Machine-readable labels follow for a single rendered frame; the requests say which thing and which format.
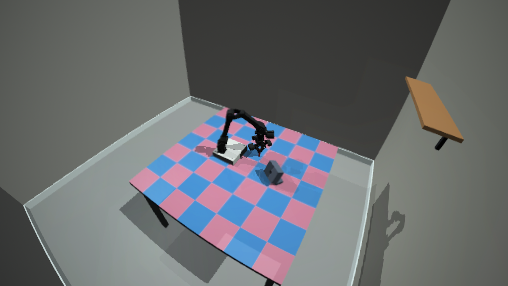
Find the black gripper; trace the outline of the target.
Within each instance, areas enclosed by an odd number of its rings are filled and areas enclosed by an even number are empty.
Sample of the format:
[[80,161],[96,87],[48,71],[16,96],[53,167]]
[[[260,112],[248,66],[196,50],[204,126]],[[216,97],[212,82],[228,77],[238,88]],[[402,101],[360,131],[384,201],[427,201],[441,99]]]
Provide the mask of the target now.
[[[257,139],[257,137],[256,137],[256,139]],[[264,142],[264,141],[265,141],[265,142]],[[250,151],[252,151],[252,150],[255,150],[255,149],[256,149],[256,150],[257,150],[257,152],[259,153],[259,146],[261,146],[261,148],[260,148],[260,149],[261,149],[261,150],[260,150],[260,152],[262,152],[262,151],[266,148],[266,144],[267,144],[268,146],[272,146],[272,142],[271,142],[269,139],[268,139],[268,140],[264,140],[264,139],[263,139],[263,140],[258,140],[258,139],[257,139],[256,144],[253,144],[253,143],[248,144],[248,148],[250,149]]]

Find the grey square panel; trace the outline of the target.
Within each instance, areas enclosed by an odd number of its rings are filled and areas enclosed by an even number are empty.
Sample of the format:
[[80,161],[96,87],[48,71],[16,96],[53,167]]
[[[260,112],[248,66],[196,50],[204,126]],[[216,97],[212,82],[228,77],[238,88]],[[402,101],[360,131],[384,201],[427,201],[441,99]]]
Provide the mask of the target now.
[[279,185],[283,183],[282,176],[284,175],[284,171],[281,169],[276,160],[270,160],[267,164],[265,170],[265,175],[271,183],[275,183],[275,185]]

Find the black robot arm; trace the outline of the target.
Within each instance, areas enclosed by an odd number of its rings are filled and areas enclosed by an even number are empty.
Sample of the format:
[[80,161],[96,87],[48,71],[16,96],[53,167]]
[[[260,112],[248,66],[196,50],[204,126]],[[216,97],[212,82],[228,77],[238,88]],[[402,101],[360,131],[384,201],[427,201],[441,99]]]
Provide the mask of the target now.
[[[237,113],[234,115],[234,113]],[[254,119],[252,116],[250,116],[248,113],[246,113],[244,110],[239,110],[239,109],[232,109],[232,108],[229,108],[226,110],[226,118],[225,118],[225,125],[224,125],[224,128],[223,128],[223,132],[220,136],[220,138],[217,140],[217,145],[216,145],[216,148],[217,148],[217,153],[220,153],[220,154],[224,154],[226,152],[226,147],[225,145],[227,145],[227,142],[228,142],[228,136],[227,136],[227,133],[228,133],[228,130],[229,130],[229,126],[230,126],[230,123],[232,122],[233,119],[238,119],[238,118],[243,118],[245,119],[247,122],[249,122],[251,125],[253,125],[256,129],[255,131],[255,136],[252,136],[252,140],[255,140],[255,142],[258,140],[263,140],[264,139],[264,135],[266,137],[266,139],[274,139],[274,130],[267,130],[267,128],[265,127],[265,124],[261,121],[257,121],[256,119]],[[257,139],[256,139],[257,137]]]

